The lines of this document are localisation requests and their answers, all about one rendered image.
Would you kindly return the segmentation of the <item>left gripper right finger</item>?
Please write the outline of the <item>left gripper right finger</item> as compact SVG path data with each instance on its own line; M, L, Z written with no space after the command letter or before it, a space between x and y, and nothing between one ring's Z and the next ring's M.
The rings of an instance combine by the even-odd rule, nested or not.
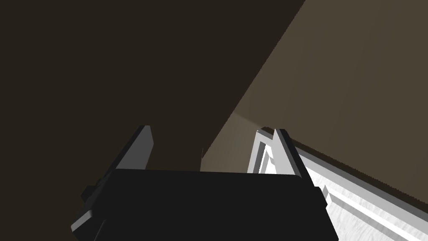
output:
M308 176L307 169L286 130L274 130L271 149L277 174Z

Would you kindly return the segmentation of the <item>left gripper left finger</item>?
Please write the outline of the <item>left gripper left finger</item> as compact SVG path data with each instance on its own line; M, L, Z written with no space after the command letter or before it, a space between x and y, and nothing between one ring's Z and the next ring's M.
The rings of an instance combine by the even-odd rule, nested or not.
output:
M140 125L112 162L112 169L146 169L152 149L151 128Z

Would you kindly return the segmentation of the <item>white panelled door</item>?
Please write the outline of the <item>white panelled door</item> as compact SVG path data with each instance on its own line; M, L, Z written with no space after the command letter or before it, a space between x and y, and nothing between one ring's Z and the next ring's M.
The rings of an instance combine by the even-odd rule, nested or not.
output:
M322 190L339 241L428 241L428 213L363 180L331 157L295 142Z

